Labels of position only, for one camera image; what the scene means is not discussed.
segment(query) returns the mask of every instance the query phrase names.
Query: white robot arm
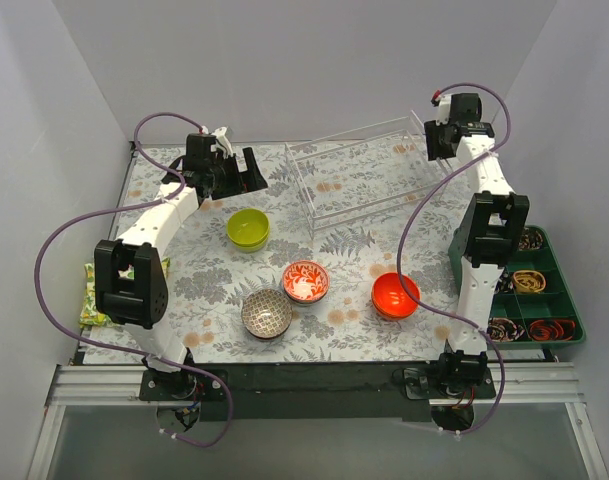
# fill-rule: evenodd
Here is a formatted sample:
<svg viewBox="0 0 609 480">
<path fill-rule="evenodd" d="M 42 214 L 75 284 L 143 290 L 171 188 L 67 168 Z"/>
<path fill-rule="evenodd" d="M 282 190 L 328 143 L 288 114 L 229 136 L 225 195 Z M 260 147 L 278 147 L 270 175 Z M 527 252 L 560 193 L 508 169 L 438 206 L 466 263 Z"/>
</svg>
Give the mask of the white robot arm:
<svg viewBox="0 0 609 480">
<path fill-rule="evenodd" d="M 528 213 L 528 198 L 516 195 L 507 183 L 490 124 L 481 122 L 481 101 L 476 94 L 443 95 L 434 99 L 437 116 L 427 122 L 429 159 L 456 156 L 462 165 L 487 153 L 467 170 L 473 199 L 449 248 L 456 282 L 460 284 L 457 314 L 486 330 L 499 280 L 509 257 L 517 249 Z M 466 355 L 485 352 L 485 339 L 462 322 L 452 326 L 448 343 Z"/>
<path fill-rule="evenodd" d="M 169 295 L 160 260 L 182 223 L 206 198 L 225 198 L 268 186 L 251 148 L 243 149 L 247 170 L 239 171 L 228 127 L 212 134 L 205 132 L 189 135 L 186 154 L 171 164 L 184 176 L 186 187 L 174 198 L 145 211 L 115 241 L 102 240 L 95 248 L 98 311 L 123 325 L 140 349 L 151 354 L 145 364 L 156 375 L 156 383 L 166 383 L 166 391 L 175 392 L 178 398 L 186 393 L 186 372 L 157 358 L 178 364 L 192 363 L 192 358 L 164 317 Z M 157 198 L 175 191 L 177 181 L 175 175 L 166 175 Z M 133 267 L 133 279 L 120 275 L 129 267 Z"/>
</svg>

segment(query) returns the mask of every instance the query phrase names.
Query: clear acrylic box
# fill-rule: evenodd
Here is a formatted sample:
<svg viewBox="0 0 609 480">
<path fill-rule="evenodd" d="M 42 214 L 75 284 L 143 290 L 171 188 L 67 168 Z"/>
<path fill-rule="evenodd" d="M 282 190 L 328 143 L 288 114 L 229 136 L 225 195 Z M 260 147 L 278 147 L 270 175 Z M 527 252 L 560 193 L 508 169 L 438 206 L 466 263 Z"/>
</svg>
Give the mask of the clear acrylic box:
<svg viewBox="0 0 609 480">
<path fill-rule="evenodd" d="M 428 161 L 424 126 L 398 118 L 311 142 L 286 144 L 311 238 L 325 228 L 417 202 L 452 169 Z"/>
</svg>

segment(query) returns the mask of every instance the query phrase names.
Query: white backdrop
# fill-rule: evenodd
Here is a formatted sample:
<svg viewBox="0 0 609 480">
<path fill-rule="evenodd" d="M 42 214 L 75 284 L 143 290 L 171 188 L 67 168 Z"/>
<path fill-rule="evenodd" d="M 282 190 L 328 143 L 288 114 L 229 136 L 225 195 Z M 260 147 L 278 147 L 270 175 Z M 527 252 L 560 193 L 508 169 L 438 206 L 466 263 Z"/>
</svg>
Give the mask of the white backdrop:
<svg viewBox="0 0 609 480">
<path fill-rule="evenodd" d="M 311 139 L 480 81 L 506 94 L 555 0 L 54 0 L 124 133 L 171 110 L 236 140 Z M 145 143 L 183 143 L 161 121 Z"/>
<path fill-rule="evenodd" d="M 128 142 L 49 0 L 0 0 L 0 480 L 25 478 L 57 363 L 74 343 L 39 309 L 38 248 L 74 215 L 114 206 Z M 75 328 L 83 263 L 108 233 L 90 221 L 57 240 L 43 278 Z"/>
<path fill-rule="evenodd" d="M 609 470 L 609 0 L 560 1 L 507 99 L 506 177 L 555 245 L 587 342 L 573 359 Z"/>
</svg>

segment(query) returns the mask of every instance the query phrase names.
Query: glass panel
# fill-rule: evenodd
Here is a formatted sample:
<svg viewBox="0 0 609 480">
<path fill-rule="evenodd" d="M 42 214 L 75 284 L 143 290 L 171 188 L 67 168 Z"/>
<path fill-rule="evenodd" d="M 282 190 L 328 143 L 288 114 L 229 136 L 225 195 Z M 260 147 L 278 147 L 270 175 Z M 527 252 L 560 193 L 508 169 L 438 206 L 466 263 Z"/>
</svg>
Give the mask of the glass panel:
<svg viewBox="0 0 609 480">
<path fill-rule="evenodd" d="M 396 419 L 242 420 L 205 451 L 158 433 L 153 407 L 68 407 L 49 478 L 588 477 L 564 405 L 502 405 L 461 441 Z"/>
</svg>

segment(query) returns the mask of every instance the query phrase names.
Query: bowl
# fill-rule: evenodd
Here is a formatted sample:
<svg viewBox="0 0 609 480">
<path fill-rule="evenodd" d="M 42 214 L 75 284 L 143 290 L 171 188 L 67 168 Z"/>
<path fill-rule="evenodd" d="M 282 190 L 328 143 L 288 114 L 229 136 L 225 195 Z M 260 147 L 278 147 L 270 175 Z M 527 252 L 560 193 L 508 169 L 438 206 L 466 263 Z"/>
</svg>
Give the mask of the bowl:
<svg viewBox="0 0 609 480">
<path fill-rule="evenodd" d="M 421 299 L 420 289 L 413 280 L 404 275 L 404 283 L 418 300 Z M 402 288 L 397 272 L 385 273 L 375 280 L 371 299 L 375 309 L 389 319 L 401 320 L 409 317 L 418 307 Z"/>
<path fill-rule="evenodd" d="M 326 269 L 310 260 L 291 263 L 282 274 L 284 291 L 302 304 L 319 302 L 328 293 L 330 283 Z"/>
<path fill-rule="evenodd" d="M 242 322 L 251 335 L 271 340 L 282 335 L 293 320 L 288 297 L 278 290 L 264 288 L 251 293 L 242 304 Z"/>
<path fill-rule="evenodd" d="M 237 247 L 257 246 L 268 239 L 270 231 L 268 217 L 255 208 L 240 210 L 226 224 L 228 238 Z"/>
<path fill-rule="evenodd" d="M 373 308 L 375 309 L 377 314 L 380 317 L 382 317 L 384 320 L 388 320 L 389 322 L 399 322 L 400 320 L 405 320 L 406 318 L 408 318 L 408 315 L 403 316 L 403 317 L 398 317 L 398 316 L 394 316 L 394 315 L 390 315 L 390 314 L 386 313 L 384 310 L 382 310 L 377 305 L 377 303 L 375 302 L 375 299 L 373 298 L 373 295 L 371 295 L 371 303 L 373 304 Z"/>
<path fill-rule="evenodd" d="M 256 245 L 244 246 L 244 245 L 238 245 L 235 242 L 232 242 L 232 243 L 233 243 L 233 245 L 235 245 L 235 248 L 237 248 L 240 252 L 253 253 L 253 252 L 257 252 L 258 250 L 261 250 L 262 248 L 264 248 L 264 246 L 266 245 L 267 242 L 268 242 L 268 236 Z"/>
</svg>

